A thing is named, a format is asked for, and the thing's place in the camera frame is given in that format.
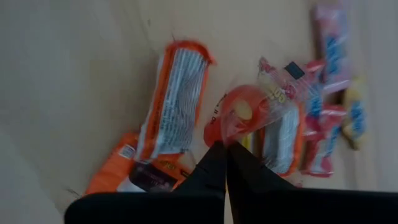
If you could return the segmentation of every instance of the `black object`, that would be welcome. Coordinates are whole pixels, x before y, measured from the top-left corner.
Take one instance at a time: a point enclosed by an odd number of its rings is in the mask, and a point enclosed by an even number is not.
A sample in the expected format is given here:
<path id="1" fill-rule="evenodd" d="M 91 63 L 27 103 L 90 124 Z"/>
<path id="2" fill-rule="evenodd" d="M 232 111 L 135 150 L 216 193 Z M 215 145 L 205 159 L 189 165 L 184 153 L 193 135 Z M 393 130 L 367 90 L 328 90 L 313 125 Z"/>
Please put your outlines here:
<path id="1" fill-rule="evenodd" d="M 286 67 L 285 70 L 295 79 L 298 80 L 299 78 L 303 77 L 305 74 L 304 71 L 294 62 L 290 62 Z"/>
<path id="2" fill-rule="evenodd" d="M 152 164 L 137 162 L 130 172 L 129 180 L 146 192 L 170 192 L 177 179 L 158 170 Z"/>
<path id="3" fill-rule="evenodd" d="M 398 219 L 397 194 L 297 189 L 239 143 L 216 142 L 173 192 L 89 195 L 70 205 L 65 223 L 223 223 L 225 176 L 235 223 Z"/>

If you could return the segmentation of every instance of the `pink package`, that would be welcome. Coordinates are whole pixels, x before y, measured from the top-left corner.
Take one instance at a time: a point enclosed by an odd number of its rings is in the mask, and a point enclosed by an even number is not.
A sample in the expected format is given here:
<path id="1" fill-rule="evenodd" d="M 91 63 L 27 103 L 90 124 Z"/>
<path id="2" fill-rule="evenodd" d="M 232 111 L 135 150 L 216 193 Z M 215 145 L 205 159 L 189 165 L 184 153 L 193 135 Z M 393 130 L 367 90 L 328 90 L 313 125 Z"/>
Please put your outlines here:
<path id="1" fill-rule="evenodd" d="M 314 177 L 330 177 L 333 174 L 331 155 L 345 114 L 342 106 L 324 105 L 318 119 L 306 118 L 309 129 L 304 135 L 308 144 L 302 174 Z"/>
<path id="2" fill-rule="evenodd" d="M 314 60 L 307 64 L 307 72 L 310 74 L 308 82 L 317 92 L 312 98 L 305 102 L 307 116 L 319 118 L 323 105 L 323 84 L 320 83 L 320 76 L 325 68 L 324 60 Z"/>
<path id="3" fill-rule="evenodd" d="M 269 64 L 267 59 L 261 57 L 259 68 L 259 74 L 269 74 L 292 101 L 303 102 L 319 94 L 311 86 L 313 82 L 312 74 L 308 72 L 307 67 L 296 62 L 291 61 L 285 65 L 284 69 L 277 70 Z"/>
<path id="4" fill-rule="evenodd" d="M 345 12 L 340 5 L 318 4 L 314 20 L 318 29 L 318 53 L 326 62 L 322 75 L 324 94 L 348 88 L 351 74 L 346 52 L 348 29 Z"/>

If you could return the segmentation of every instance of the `plastic wrapper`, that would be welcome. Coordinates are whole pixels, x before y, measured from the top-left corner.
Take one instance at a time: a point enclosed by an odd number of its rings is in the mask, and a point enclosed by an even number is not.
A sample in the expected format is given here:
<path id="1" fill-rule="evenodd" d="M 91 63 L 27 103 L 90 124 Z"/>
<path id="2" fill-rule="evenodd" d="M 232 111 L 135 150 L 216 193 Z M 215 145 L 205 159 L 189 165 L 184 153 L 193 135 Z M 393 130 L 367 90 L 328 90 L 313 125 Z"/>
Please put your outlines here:
<path id="1" fill-rule="evenodd" d="M 191 145 L 213 59 L 194 41 L 176 41 L 166 48 L 158 65 L 156 88 L 141 128 L 135 160 L 181 154 Z"/>
<path id="2" fill-rule="evenodd" d="M 137 133 L 127 133 L 91 179 L 86 194 L 100 192 L 168 192 L 181 184 L 191 170 L 169 158 L 136 162 Z"/>
<path id="3" fill-rule="evenodd" d="M 366 112 L 364 109 L 364 83 L 360 77 L 354 78 L 352 85 L 345 91 L 344 107 L 347 116 L 343 122 L 343 134 L 350 146 L 358 150 L 366 140 Z"/>
<path id="4" fill-rule="evenodd" d="M 261 57 L 258 78 L 253 83 L 233 85 L 217 104 L 215 114 L 205 126 L 204 140 L 225 144 L 277 121 L 296 103 L 314 97 L 317 92 L 308 83 L 305 67 L 289 61 L 277 70 Z"/>
<path id="5" fill-rule="evenodd" d="M 307 116 L 313 116 L 319 118 L 323 105 L 323 85 L 321 83 L 321 74 L 325 68 L 324 60 L 315 60 L 307 64 L 307 71 L 310 75 L 309 83 L 317 94 L 314 94 L 312 98 L 309 98 L 305 102 L 305 110 Z"/>
<path id="6" fill-rule="evenodd" d="M 263 163 L 282 177 L 290 175 L 299 166 L 304 125 L 304 107 L 301 104 L 259 131 Z"/>
<path id="7" fill-rule="evenodd" d="M 322 75 L 326 94 L 349 87 L 351 74 L 347 56 L 348 28 L 345 12 L 340 4 L 317 4 L 313 11 L 318 40 L 318 55 L 325 59 Z"/>
<path id="8" fill-rule="evenodd" d="M 308 141 L 303 174 L 315 177 L 329 177 L 333 174 L 331 155 L 345 114 L 342 106 L 325 105 L 319 119 L 306 120 L 310 128 L 305 133 Z"/>

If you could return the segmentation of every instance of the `red plastic wrapper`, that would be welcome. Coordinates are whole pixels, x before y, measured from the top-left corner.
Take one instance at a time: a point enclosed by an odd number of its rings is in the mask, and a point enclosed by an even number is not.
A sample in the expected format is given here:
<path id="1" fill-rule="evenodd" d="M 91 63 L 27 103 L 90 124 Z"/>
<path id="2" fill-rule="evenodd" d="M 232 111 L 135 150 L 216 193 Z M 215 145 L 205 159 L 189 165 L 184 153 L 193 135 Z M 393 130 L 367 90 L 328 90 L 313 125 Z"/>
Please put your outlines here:
<path id="1" fill-rule="evenodd" d="M 303 174 L 315 177 L 330 177 L 333 174 L 331 155 L 345 114 L 342 106 L 325 105 L 319 119 L 307 116 L 305 136 L 308 143 Z"/>
<path id="2" fill-rule="evenodd" d="M 218 140 L 229 143 L 259 129 L 268 117 L 267 102 L 266 93 L 256 85 L 240 85 L 225 94 L 216 106 L 217 116 L 205 126 L 206 145 L 210 147 Z M 233 108 L 239 103 L 245 107 L 243 110 L 250 111 L 249 119 L 235 115 Z"/>

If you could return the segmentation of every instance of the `barcode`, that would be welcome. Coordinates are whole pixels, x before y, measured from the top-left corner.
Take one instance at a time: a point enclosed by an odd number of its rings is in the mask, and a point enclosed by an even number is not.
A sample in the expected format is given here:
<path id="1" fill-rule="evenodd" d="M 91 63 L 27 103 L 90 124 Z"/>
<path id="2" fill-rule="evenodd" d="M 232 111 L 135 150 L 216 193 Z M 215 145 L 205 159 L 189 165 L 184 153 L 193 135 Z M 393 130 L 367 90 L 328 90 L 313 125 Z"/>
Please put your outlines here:
<path id="1" fill-rule="evenodd" d="M 131 159 L 136 154 L 136 150 L 129 146 L 124 145 L 123 148 L 120 149 L 119 155 L 125 157 L 126 159 Z"/>

